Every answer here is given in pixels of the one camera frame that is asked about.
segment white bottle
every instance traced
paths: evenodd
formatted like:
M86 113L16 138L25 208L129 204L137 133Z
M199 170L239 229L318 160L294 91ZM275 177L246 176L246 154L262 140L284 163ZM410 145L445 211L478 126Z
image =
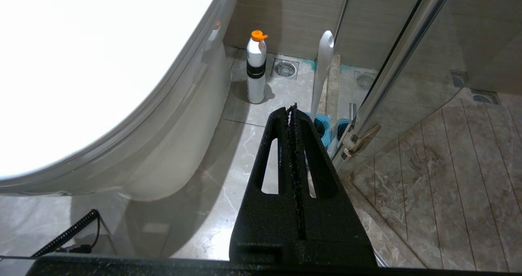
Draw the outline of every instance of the white bottle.
M246 74L248 81L248 100L259 104L265 99L266 44L262 31L252 31L246 46Z

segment white toilet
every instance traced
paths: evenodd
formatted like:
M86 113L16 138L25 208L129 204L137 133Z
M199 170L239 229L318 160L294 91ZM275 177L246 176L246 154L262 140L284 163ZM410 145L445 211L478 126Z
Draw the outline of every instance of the white toilet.
M230 86L237 0L0 0L0 194L175 193Z

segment metal drain cover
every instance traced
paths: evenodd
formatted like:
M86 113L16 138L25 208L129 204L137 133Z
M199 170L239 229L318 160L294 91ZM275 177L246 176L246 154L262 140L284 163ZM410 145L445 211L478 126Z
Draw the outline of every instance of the metal drain cover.
M362 88L363 90L369 90L374 80L375 78L368 74L361 74L357 77L356 83L358 87Z
M292 77L295 74L295 70L295 66L289 62L281 62L274 68L274 71L280 77Z

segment black coiled cord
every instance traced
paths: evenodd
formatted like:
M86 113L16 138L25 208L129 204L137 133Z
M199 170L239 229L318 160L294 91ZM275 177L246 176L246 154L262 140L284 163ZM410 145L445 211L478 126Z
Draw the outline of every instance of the black coiled cord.
M91 245L91 248L95 246L97 243L98 237L100 236L100 213L97 209L92 209L87 215L78 220L73 226L69 229L58 235L55 239L53 239L50 243L46 244L43 248L41 248L38 252L35 252L31 257L41 257L44 254L48 254L49 252L54 252L66 242L73 239L75 235L77 235L80 231L82 231L85 227L87 227L91 222L97 219L97 233L96 239Z

